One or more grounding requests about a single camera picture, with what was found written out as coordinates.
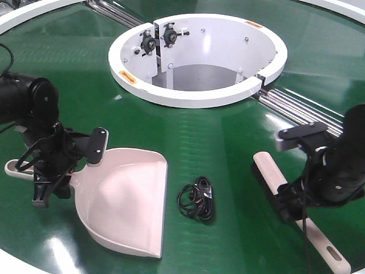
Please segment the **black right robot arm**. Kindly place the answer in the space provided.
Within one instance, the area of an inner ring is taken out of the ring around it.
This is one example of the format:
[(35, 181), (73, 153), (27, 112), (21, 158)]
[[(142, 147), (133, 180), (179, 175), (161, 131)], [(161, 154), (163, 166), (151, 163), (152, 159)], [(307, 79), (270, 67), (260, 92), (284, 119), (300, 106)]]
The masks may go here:
[(275, 206), (282, 220), (301, 220), (308, 207), (341, 207), (364, 197), (363, 104), (346, 112), (337, 138), (322, 122), (279, 131), (278, 137), (307, 155), (302, 175), (278, 187)]

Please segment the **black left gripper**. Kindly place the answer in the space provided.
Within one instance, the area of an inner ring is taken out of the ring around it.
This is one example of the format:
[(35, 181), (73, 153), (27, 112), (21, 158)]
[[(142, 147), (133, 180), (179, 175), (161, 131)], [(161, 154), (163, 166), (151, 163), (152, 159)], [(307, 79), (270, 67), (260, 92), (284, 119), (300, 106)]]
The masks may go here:
[[(17, 121), (27, 151), (18, 159), (17, 170), (33, 167), (47, 180), (73, 172), (78, 161), (86, 155), (90, 134), (64, 127), (61, 122), (46, 126), (39, 121)], [(33, 206), (48, 208), (54, 194), (60, 199), (71, 197), (70, 176), (65, 176), (55, 188), (52, 182), (35, 182)]]

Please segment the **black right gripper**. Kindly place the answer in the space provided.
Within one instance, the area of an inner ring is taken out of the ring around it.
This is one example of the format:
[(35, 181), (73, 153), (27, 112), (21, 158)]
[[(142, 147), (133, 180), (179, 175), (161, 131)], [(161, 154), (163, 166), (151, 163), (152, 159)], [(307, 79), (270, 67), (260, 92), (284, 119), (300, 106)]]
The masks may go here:
[(306, 165), (298, 179), (277, 188), (275, 197), (280, 200), (279, 216), (282, 221), (298, 221), (307, 217), (304, 197), (339, 196), (338, 141), (338, 138), (328, 135), (299, 139), (301, 149), (307, 156)]

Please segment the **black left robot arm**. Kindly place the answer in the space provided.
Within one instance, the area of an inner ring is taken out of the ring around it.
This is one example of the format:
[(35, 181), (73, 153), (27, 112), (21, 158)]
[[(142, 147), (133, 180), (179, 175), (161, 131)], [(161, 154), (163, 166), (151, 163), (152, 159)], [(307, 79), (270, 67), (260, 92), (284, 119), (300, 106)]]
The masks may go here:
[(47, 208), (52, 194), (70, 198), (70, 174), (85, 157), (90, 138), (61, 124), (58, 102), (58, 89), (46, 78), (17, 72), (1, 75), (1, 124), (21, 133), (27, 150), (15, 168), (34, 170), (36, 207)]

